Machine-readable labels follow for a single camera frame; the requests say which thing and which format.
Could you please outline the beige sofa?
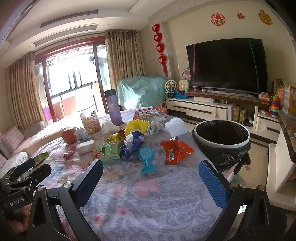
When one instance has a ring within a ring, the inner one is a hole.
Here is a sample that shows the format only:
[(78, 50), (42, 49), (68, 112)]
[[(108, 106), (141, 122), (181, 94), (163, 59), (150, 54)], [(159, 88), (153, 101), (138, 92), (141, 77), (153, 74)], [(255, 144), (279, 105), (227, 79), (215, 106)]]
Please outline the beige sofa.
[(58, 144), (62, 132), (74, 127), (72, 123), (62, 120), (48, 126), (41, 121), (23, 131), (16, 126), (11, 127), (1, 134), (1, 176), (44, 150), (49, 150), (49, 153), (53, 154), (53, 148), (48, 144)]

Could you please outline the red heart knot hanging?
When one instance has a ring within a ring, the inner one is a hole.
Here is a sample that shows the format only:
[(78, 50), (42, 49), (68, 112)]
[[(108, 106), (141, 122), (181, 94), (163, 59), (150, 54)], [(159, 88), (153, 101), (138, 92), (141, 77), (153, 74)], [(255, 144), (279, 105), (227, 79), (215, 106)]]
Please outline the red heart knot hanging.
[(168, 77), (167, 57), (164, 54), (165, 45), (162, 42), (163, 35), (159, 30), (160, 30), (160, 24), (155, 23), (152, 26), (152, 31), (154, 32), (153, 40), (156, 42), (156, 51), (159, 54), (158, 62), (161, 64), (161, 66), (163, 68), (163, 73), (164, 73), (165, 77)]

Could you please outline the yellow snack wrapper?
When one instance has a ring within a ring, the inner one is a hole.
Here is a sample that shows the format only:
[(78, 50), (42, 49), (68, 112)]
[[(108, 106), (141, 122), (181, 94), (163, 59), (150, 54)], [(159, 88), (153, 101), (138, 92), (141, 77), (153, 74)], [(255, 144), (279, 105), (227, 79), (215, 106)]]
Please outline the yellow snack wrapper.
[(124, 136), (121, 136), (119, 133), (114, 133), (112, 135), (110, 135), (106, 140), (105, 142), (106, 143), (110, 143), (110, 142), (118, 142), (120, 143), (122, 140), (124, 140), (125, 137)]

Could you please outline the purple thermos bottle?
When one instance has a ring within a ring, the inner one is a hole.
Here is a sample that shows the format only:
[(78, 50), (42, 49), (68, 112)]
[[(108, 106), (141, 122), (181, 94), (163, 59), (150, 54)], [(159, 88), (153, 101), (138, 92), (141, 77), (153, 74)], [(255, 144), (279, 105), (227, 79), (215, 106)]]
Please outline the purple thermos bottle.
[(123, 121), (121, 117), (120, 107), (117, 101), (116, 91), (115, 89), (110, 89), (106, 90), (104, 94), (111, 122), (116, 126), (120, 126)]

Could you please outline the cartoon paper wrapper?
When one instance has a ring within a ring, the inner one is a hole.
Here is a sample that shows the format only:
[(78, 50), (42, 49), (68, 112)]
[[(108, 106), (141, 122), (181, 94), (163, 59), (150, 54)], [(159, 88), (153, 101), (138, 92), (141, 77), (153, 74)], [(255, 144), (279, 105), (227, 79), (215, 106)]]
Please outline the cartoon paper wrapper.
[(155, 135), (160, 133), (160, 131), (163, 129), (163, 125), (158, 121), (151, 121), (147, 127), (147, 134), (149, 136)]

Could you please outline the beige curtain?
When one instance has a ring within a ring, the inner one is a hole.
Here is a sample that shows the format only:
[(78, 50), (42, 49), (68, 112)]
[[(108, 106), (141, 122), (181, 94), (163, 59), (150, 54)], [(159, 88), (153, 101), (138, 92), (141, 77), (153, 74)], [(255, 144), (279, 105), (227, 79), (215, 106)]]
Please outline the beige curtain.
[(117, 89), (119, 80), (144, 75), (137, 31), (107, 30), (105, 45), (112, 88)]
[(29, 52), (7, 69), (7, 88), (14, 125), (24, 130), (46, 121), (36, 83), (35, 54)]

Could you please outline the yellow toy phone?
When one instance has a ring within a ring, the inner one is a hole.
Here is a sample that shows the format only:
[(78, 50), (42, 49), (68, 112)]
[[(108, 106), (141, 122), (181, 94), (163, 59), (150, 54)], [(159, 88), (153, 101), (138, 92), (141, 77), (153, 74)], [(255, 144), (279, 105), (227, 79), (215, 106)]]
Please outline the yellow toy phone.
[(187, 91), (189, 89), (188, 80), (180, 80), (179, 81), (179, 90)]

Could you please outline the beige curtain left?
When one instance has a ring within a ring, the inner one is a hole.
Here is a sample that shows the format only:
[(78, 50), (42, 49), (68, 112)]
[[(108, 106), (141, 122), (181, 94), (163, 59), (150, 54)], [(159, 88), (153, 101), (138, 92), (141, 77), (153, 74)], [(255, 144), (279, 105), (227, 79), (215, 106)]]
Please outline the beige curtain left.
[(46, 121), (36, 83), (35, 54), (29, 52), (7, 69), (7, 88), (14, 125), (24, 130)]

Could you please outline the beige curtain right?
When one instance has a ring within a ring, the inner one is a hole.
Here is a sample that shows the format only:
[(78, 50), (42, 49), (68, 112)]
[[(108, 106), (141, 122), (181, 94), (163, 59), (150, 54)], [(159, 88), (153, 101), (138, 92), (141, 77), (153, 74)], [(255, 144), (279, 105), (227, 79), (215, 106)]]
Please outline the beige curtain right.
[(105, 45), (112, 88), (117, 89), (119, 80), (144, 75), (137, 31), (107, 30)]

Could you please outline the blue white crumpled wrapper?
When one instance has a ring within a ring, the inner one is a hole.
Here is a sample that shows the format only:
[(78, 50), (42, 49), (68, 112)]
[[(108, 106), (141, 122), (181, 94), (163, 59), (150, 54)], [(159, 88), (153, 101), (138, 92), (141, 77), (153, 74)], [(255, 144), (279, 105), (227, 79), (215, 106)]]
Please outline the blue white crumpled wrapper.
[(74, 135), (77, 137), (79, 142), (86, 142), (89, 139), (89, 135), (84, 128), (77, 128), (74, 131)]

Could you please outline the pink kettlebell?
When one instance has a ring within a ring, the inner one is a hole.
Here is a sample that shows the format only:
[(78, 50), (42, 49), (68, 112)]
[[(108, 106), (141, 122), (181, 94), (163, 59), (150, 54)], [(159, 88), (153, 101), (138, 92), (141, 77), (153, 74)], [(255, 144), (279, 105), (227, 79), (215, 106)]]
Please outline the pink kettlebell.
[(168, 114), (166, 101), (163, 101), (163, 102), (160, 104), (160, 107), (162, 108), (163, 113)]

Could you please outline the yellow foam fruit net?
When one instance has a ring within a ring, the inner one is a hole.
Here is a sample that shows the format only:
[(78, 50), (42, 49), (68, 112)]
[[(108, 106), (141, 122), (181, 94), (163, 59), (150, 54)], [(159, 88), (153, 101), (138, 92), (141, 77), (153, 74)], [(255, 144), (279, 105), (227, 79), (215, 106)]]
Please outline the yellow foam fruit net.
[(125, 137), (133, 132), (146, 133), (149, 126), (149, 122), (146, 120), (131, 120), (125, 126)]

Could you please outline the orange snack wrapper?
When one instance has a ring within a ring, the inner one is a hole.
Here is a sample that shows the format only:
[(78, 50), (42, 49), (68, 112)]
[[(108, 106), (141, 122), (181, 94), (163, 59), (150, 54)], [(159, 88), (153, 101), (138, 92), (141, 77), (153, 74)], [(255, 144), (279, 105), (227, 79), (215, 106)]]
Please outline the orange snack wrapper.
[(166, 165), (177, 164), (184, 157), (194, 153), (194, 150), (177, 136), (160, 143), (166, 153)]

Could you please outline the marble top side counter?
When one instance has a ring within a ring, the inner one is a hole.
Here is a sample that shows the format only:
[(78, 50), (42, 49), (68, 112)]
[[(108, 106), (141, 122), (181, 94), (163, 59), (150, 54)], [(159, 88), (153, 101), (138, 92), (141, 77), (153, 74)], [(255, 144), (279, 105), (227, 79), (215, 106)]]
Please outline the marble top side counter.
[(295, 211), (295, 120), (280, 110), (277, 143), (268, 147), (266, 192), (272, 205)]

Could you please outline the round red paper cutting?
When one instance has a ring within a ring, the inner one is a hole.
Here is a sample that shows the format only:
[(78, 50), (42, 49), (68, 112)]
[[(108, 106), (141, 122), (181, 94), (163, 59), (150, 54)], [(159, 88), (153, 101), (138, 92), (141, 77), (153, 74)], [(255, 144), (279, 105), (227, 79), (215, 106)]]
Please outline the round red paper cutting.
[(224, 15), (220, 13), (215, 13), (211, 15), (210, 20), (211, 20), (211, 23), (215, 26), (222, 26), (226, 22), (226, 18), (224, 17)]

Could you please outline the yellow picture book box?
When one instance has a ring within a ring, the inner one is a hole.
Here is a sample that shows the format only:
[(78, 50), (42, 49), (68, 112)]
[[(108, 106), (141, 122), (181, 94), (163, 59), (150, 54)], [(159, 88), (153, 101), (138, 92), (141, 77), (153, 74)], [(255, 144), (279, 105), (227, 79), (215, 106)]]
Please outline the yellow picture book box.
[(293, 120), (296, 119), (296, 85), (289, 84), (283, 91), (283, 106), (284, 114)]

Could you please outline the blue clear plastic bag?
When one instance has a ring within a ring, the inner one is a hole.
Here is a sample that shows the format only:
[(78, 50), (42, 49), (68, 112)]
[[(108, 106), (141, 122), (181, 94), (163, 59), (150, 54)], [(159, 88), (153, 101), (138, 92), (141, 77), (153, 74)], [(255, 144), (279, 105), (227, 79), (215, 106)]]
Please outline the blue clear plastic bag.
[(143, 133), (139, 131), (129, 133), (127, 137), (122, 141), (122, 145), (119, 148), (120, 158), (124, 160), (128, 160), (143, 142), (144, 142)]

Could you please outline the white tissue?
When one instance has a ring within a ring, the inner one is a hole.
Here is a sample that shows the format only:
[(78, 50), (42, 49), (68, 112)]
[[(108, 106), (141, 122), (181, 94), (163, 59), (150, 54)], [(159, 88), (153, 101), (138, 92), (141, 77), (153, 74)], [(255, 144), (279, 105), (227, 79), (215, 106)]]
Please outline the white tissue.
[(107, 120), (102, 124), (102, 132), (105, 135), (113, 135), (114, 133), (118, 133), (120, 131), (120, 127), (113, 124), (110, 120)]

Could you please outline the white tv cabinet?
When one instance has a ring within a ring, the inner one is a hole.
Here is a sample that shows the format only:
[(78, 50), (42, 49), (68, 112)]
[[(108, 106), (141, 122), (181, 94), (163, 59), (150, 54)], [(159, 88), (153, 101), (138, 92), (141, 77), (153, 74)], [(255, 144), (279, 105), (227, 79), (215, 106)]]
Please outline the white tv cabinet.
[(166, 108), (168, 113), (196, 121), (207, 120), (233, 120), (236, 110), (243, 115), (239, 115), (239, 123), (245, 125), (249, 132), (261, 138), (266, 138), (276, 142), (280, 135), (280, 124), (276, 118), (267, 116), (258, 106), (246, 105), (241, 103), (220, 103), (208, 102), (207, 98), (187, 97), (167, 98)]

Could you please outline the green snack packet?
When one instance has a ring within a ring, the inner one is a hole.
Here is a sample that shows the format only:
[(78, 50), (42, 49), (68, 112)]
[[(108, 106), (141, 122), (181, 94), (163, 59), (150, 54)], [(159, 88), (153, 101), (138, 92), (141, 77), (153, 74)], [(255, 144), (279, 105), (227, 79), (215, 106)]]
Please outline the green snack packet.
[(93, 159), (102, 162), (118, 159), (120, 154), (120, 144), (116, 141), (93, 147)]

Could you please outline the red children's book stack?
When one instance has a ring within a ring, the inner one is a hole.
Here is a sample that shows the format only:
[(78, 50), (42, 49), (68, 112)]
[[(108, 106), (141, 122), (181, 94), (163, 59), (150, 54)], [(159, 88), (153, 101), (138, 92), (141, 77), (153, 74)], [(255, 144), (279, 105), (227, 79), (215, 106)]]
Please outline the red children's book stack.
[(166, 114), (163, 112), (161, 106), (155, 106), (150, 108), (144, 108), (136, 110), (133, 116), (134, 120), (144, 120), (144, 121), (166, 121)]

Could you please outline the white foam block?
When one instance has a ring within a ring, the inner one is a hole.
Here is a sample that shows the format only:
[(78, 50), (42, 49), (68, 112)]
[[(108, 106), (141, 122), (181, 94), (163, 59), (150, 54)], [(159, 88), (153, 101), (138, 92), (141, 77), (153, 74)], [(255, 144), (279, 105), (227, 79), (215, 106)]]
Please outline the white foam block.
[(95, 145), (95, 140), (89, 140), (89, 141), (78, 144), (75, 150), (79, 155), (85, 154), (88, 152), (92, 152), (94, 145)]

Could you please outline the white trash bin black liner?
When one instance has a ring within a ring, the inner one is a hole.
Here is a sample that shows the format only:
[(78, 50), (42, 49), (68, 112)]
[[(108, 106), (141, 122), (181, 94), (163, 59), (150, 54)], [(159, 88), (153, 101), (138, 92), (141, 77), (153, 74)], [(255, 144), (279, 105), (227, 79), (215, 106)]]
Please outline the white trash bin black liner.
[(230, 120), (206, 120), (197, 124), (192, 136), (207, 159), (219, 173), (232, 170), (236, 176), (243, 166), (251, 163), (250, 132)]

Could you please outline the clear jar of snack balls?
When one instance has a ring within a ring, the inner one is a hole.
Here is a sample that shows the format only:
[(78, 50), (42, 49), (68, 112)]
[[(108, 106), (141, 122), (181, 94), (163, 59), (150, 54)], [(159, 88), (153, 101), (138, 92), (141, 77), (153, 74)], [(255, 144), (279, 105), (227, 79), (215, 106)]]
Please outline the clear jar of snack balls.
[(81, 121), (83, 123), (86, 132), (91, 135), (101, 130), (101, 125), (97, 117), (96, 111), (83, 112), (80, 114)]

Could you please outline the white foam fruit net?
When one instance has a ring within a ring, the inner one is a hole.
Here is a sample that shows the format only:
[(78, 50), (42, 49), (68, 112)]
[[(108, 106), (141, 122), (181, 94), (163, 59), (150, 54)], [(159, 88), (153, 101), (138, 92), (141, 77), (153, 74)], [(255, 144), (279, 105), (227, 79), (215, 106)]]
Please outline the white foam fruit net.
[(173, 138), (188, 132), (188, 129), (181, 118), (172, 118), (165, 124), (164, 130)]

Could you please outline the black flat screen television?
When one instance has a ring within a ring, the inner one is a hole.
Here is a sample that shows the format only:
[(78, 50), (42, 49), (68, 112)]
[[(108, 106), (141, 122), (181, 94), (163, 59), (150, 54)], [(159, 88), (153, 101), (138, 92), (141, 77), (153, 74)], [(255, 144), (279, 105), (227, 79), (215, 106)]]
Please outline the black flat screen television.
[(267, 92), (267, 63), (262, 40), (213, 40), (187, 45), (186, 51), (193, 87), (253, 94)]

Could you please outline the toy ferris wheel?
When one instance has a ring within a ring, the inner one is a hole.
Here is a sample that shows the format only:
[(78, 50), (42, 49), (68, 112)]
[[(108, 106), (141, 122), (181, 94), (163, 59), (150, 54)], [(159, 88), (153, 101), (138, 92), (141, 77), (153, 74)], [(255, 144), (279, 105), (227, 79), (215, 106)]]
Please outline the toy ferris wheel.
[(164, 93), (168, 94), (168, 97), (174, 97), (177, 90), (178, 84), (175, 80), (168, 80), (165, 82)]

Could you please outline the pink candy wrapper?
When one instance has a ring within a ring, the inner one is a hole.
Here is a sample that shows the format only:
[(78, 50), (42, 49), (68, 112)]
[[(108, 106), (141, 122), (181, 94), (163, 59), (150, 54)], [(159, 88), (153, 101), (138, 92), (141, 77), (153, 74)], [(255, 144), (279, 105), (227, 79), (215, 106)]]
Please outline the pink candy wrapper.
[(67, 158), (71, 157), (74, 154), (75, 149), (76, 149), (76, 147), (73, 146), (73, 148), (71, 150), (69, 150), (68, 152), (63, 154), (63, 158), (67, 159)]

